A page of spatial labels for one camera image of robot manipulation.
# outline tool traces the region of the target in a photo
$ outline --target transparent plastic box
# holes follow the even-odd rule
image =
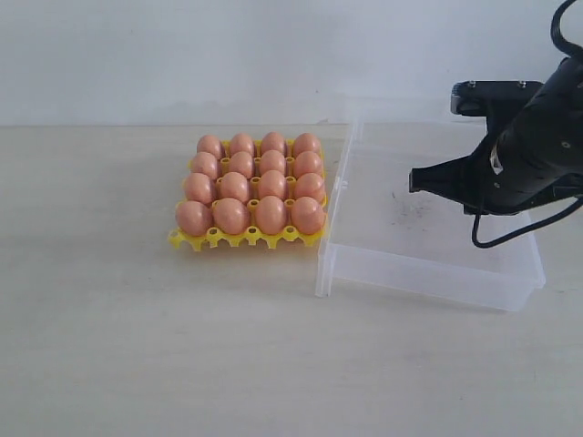
[[[356,122],[333,185],[316,295],[329,296],[339,278],[520,310],[545,284],[534,234],[475,248],[473,217],[459,204],[408,191],[411,168],[468,155],[484,134],[483,124],[423,102],[401,102]],[[486,216],[479,236],[492,239],[528,223],[527,213]]]

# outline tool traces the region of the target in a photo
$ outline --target plastic egg tray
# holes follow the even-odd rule
[[[259,140],[253,140],[256,149],[256,156],[259,157],[261,155],[261,142]],[[225,153],[227,157],[230,156],[230,141],[228,140],[221,140],[222,145],[225,148]],[[283,228],[283,231],[276,235],[268,235],[261,232],[261,230],[256,226],[255,222],[255,209],[259,204],[258,200],[258,190],[257,186],[261,177],[259,176],[259,164],[261,162],[261,158],[255,158],[255,176],[251,178],[251,200],[247,203],[247,209],[251,213],[251,226],[249,226],[245,231],[238,235],[231,235],[226,234],[222,230],[217,227],[211,227],[207,230],[205,235],[200,237],[193,237],[191,235],[186,234],[180,228],[173,229],[168,236],[169,243],[175,248],[178,249],[182,242],[187,242],[191,245],[191,247],[195,251],[201,251],[206,245],[210,248],[216,248],[219,245],[221,240],[226,240],[232,248],[238,247],[243,241],[246,241],[250,246],[256,246],[257,242],[262,239],[267,243],[269,249],[276,249],[277,243],[280,240],[285,241],[295,241],[300,240],[303,242],[305,246],[313,246],[321,237],[323,232],[325,231],[326,225],[324,228],[316,232],[315,234],[307,235],[302,234],[298,229],[296,229],[290,220],[290,210],[292,209],[292,205],[295,202],[293,199],[293,189],[295,188],[296,178],[293,175],[293,164],[295,158],[292,156],[293,153],[293,139],[286,139],[287,143],[287,155],[286,155],[286,181],[288,183],[288,198],[284,200],[285,207],[288,210],[288,223]],[[320,157],[322,158],[322,163],[324,162],[324,155],[323,151],[320,151]],[[221,174],[225,174],[229,168],[229,158],[223,158],[220,160],[221,166]],[[221,178],[218,178],[216,181],[216,187],[219,188],[221,182]],[[184,202],[186,199],[181,200],[177,206]],[[325,207],[328,201],[327,196],[324,196],[324,200],[322,201],[322,206]],[[217,200],[215,200],[212,204],[214,208]]]

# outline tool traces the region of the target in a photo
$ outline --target wire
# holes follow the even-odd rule
[[[565,14],[565,11],[575,2],[577,2],[577,0],[567,0],[558,7],[551,21],[550,38],[558,50],[583,64],[583,48],[577,44],[568,42],[561,33],[561,18],[563,17],[563,14]]]
[[[480,210],[478,211],[478,213],[476,214],[476,217],[474,218],[474,226],[472,227],[472,242],[474,243],[474,245],[477,248],[491,249],[495,246],[498,246],[502,243],[506,243],[507,241],[509,241],[511,239],[515,239],[516,237],[520,237],[521,235],[524,235],[524,234],[531,232],[533,230],[541,229],[541,228],[544,228],[545,226],[552,225],[553,223],[555,223],[561,219],[564,219],[567,216],[570,216],[571,214],[573,214],[575,211],[577,211],[581,207],[583,207],[583,198],[578,198],[577,200],[575,200],[575,202],[573,202],[571,205],[569,205],[568,207],[566,207],[562,211],[558,212],[554,216],[551,216],[549,218],[545,218],[544,220],[540,220],[537,223],[532,223],[531,225],[524,226],[521,229],[517,229],[513,232],[507,233],[505,236],[502,236],[498,239],[493,239],[493,240],[487,241],[487,242],[481,242],[477,239],[477,231],[478,231],[478,228],[480,226],[480,219],[481,219],[482,213],[483,213],[483,207],[480,207]]]

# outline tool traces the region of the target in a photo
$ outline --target clear plastic container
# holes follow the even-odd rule
[[[465,156],[485,134],[483,124],[458,121],[445,106],[427,108],[401,102],[354,124],[334,181],[316,295],[329,296],[332,280],[340,278],[520,310],[545,284],[534,234],[477,249],[473,218],[460,205],[408,191],[411,168]],[[486,216],[480,239],[528,223],[527,213]]]

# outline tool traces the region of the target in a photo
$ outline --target white wall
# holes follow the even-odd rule
[[[352,97],[545,80],[558,3],[0,0],[0,124],[338,121]],[[564,21],[583,42],[583,2]]]

